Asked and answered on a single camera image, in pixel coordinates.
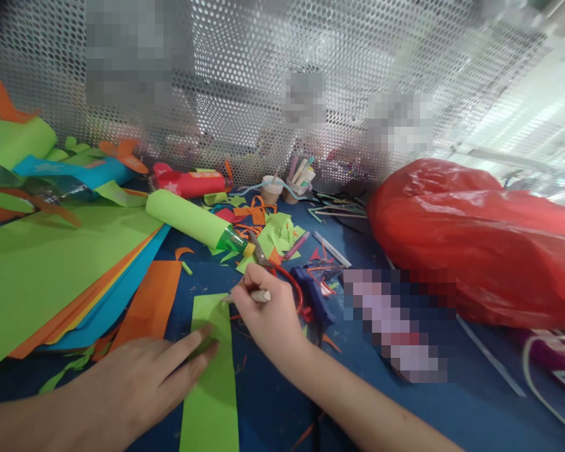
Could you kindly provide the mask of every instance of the hand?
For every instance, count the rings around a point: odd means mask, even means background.
[[[256,303],[249,292],[268,289],[272,299]],[[309,341],[301,331],[293,289],[257,264],[247,265],[245,280],[232,289],[234,303],[253,339],[268,359],[280,370],[297,359]]]
[[[196,386],[218,343],[178,367],[211,331],[130,341],[53,392],[0,404],[0,450],[125,450]]]

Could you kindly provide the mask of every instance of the green plastic bottle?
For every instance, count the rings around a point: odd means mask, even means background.
[[[239,236],[228,221],[168,190],[150,194],[146,211],[209,248],[236,251],[246,257],[251,256],[256,248]]]

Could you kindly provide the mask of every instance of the blue paper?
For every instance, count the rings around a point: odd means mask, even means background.
[[[97,160],[88,166],[78,166],[27,156],[14,167],[13,172],[23,177],[74,176],[91,190],[112,180],[121,185],[136,174],[113,157]]]
[[[170,226],[163,225],[136,260],[126,269],[96,306],[90,310],[76,329],[66,333],[56,344],[42,345],[39,349],[70,350],[89,347],[96,339],[104,335],[126,308],[169,231]]]

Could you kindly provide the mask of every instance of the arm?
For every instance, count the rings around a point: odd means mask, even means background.
[[[268,289],[255,303],[248,290]],[[303,335],[286,282],[249,264],[232,295],[256,343],[277,369],[331,416],[362,451],[460,451],[448,438],[366,383]]]

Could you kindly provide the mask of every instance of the white cable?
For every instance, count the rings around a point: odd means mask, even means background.
[[[542,336],[531,336],[530,338],[527,339],[522,352],[523,374],[525,376],[525,381],[527,382],[529,389],[532,390],[532,392],[538,398],[538,400],[540,400],[542,404],[548,408],[548,411],[553,413],[554,416],[558,420],[560,420],[563,423],[563,425],[565,425],[565,418],[563,418],[553,407],[549,405],[549,403],[546,400],[544,400],[544,398],[540,395],[538,390],[535,388],[534,383],[532,381],[532,377],[529,373],[529,354],[532,350],[532,345],[537,340],[546,340],[546,339],[547,339],[546,337],[542,337]],[[560,338],[555,336],[552,340],[560,340]]]

